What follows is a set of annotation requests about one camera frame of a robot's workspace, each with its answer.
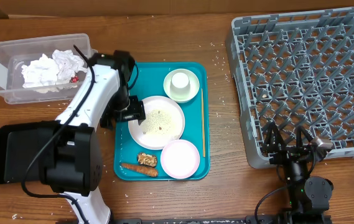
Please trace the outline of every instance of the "clear plastic storage bin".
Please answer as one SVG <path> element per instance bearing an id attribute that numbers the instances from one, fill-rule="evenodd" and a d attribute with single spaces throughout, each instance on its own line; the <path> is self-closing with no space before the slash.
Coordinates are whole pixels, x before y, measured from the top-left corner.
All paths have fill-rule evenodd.
<path id="1" fill-rule="evenodd" d="M 0 42 L 0 96 L 9 104 L 34 103 L 43 101 L 68 100 L 77 93 L 85 78 L 84 72 L 78 72 L 79 82 L 63 85 L 50 85 L 35 88 L 23 88 L 22 65 L 30 65 L 42 54 L 52 58 L 54 50 L 72 50 L 76 45 L 88 58 L 92 55 L 90 39 L 86 34 L 57 35 L 23 40 Z M 39 93 L 37 90 L 51 88 L 56 91 Z"/>

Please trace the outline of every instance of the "tissue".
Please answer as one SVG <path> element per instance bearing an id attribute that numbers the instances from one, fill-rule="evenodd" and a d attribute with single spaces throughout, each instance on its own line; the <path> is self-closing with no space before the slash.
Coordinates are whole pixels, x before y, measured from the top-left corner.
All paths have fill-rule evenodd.
<path id="1" fill-rule="evenodd" d="M 83 59 L 74 55 L 71 50 L 55 50 L 52 58 L 48 58 L 43 54 L 38 60 L 32 61 L 29 66 L 22 66 L 22 75 L 25 81 L 23 88 L 70 83 L 70 80 L 75 77 L 77 72 L 87 72 L 87 69 L 83 66 Z M 57 86 L 35 91 L 47 93 L 48 91 L 58 91 L 61 89 L 62 87 Z"/>

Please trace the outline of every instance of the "white bowl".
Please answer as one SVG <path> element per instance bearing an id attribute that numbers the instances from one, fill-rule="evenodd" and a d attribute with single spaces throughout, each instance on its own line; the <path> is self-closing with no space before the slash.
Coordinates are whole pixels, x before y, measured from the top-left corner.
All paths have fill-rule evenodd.
<path id="1" fill-rule="evenodd" d="M 142 102 L 144 103 L 147 117 L 153 110 L 167 111 L 172 117 L 175 128 L 172 132 L 161 136 L 157 134 L 144 134 L 141 126 L 146 121 L 143 121 L 141 125 L 138 125 L 138 120 L 128 121 L 129 133 L 137 144 L 146 149 L 161 150 L 171 141 L 181 138 L 185 129 L 185 116 L 181 107 L 176 102 L 164 96 L 150 96 L 143 99 Z"/>
<path id="2" fill-rule="evenodd" d="M 179 139 L 164 147 L 160 161 L 167 175 L 175 179 L 186 179 L 199 168 L 200 154 L 191 142 Z"/>

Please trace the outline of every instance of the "blue tray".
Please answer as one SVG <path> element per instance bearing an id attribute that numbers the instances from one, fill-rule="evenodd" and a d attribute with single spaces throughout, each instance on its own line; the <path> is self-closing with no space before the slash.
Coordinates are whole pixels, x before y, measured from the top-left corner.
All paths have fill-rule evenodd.
<path id="1" fill-rule="evenodd" d="M 202 65 L 195 62 L 150 62 L 137 63 L 139 67 L 139 77 L 130 91 L 131 95 L 137 95 L 139 100 L 149 96 L 167 96 L 163 90 L 163 81 L 165 76 L 177 68 L 191 70 L 198 76 L 200 90 L 198 94 L 188 103 L 179 104 L 185 115 L 185 130 L 181 139 L 192 142 L 200 153 L 200 165 L 196 173 L 188 180 L 200 180 L 210 171 L 210 129 L 208 122 L 208 95 L 207 95 L 207 74 Z M 135 78 L 136 71 L 133 72 L 131 81 Z M 204 127 L 205 127 L 205 145 L 206 157 L 203 157 L 203 139 L 202 139 L 202 93 L 204 100 Z M 137 172 L 123 169 L 121 162 L 137 164 L 137 155 L 140 152 L 157 156 L 156 169 L 159 171 L 158 177 L 148 177 Z M 160 163 L 161 150 L 149 150 L 138 145 L 131 137 L 128 131 L 128 124 L 118 123 L 116 125 L 116 139 L 114 143 L 114 172 L 123 180 L 175 180 L 168 176 Z"/>

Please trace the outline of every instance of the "dish rack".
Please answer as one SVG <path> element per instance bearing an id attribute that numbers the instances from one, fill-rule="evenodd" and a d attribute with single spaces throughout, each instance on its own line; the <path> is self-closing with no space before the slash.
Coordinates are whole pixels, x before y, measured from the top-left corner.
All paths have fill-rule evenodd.
<path id="1" fill-rule="evenodd" d="M 327 159 L 354 157 L 354 7 L 238 17 L 225 42 L 249 164 L 275 122 L 288 145 L 299 125 L 329 138 Z"/>

